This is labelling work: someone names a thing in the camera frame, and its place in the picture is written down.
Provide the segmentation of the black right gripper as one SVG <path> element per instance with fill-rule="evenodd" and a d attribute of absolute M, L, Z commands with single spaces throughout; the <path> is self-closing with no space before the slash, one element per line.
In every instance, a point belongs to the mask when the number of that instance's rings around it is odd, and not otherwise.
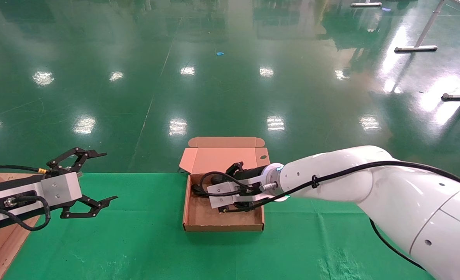
<path fill-rule="evenodd" d="M 225 172 L 225 174 L 235 177 L 236 180 L 246 180 L 246 179 L 251 179 L 255 177 L 259 177 L 262 175 L 263 171 L 268 167 L 267 165 L 265 166 L 260 166 L 256 168 L 251 168 L 248 170 L 244 170 L 243 168 L 244 163 L 237 162 L 233 163 Z M 230 205 L 225 205 L 219 207 L 219 213 L 240 213 L 240 212 L 249 212 L 252 211 L 252 209 L 249 210 L 249 207 L 252 207 L 254 205 L 253 202 L 235 202 Z"/>

